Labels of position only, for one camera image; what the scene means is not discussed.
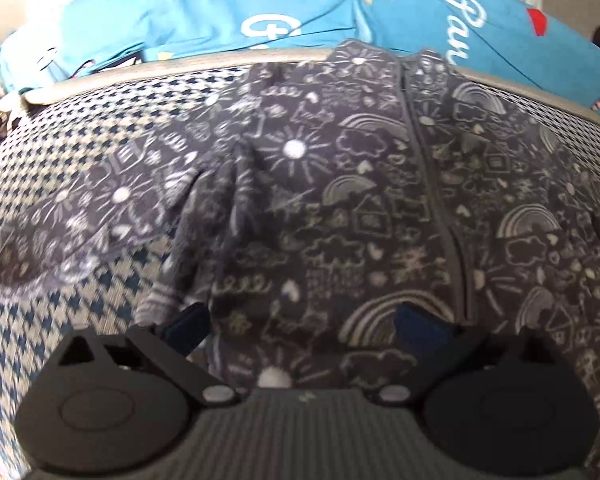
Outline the blue cartoon print pillow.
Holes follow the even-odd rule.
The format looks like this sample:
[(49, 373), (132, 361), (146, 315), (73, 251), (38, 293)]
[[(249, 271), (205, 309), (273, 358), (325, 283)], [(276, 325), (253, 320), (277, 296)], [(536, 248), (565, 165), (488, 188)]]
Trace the blue cartoon print pillow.
[(600, 48), (521, 0), (0, 0), (0, 94), (134, 61), (354, 38), (600, 114)]

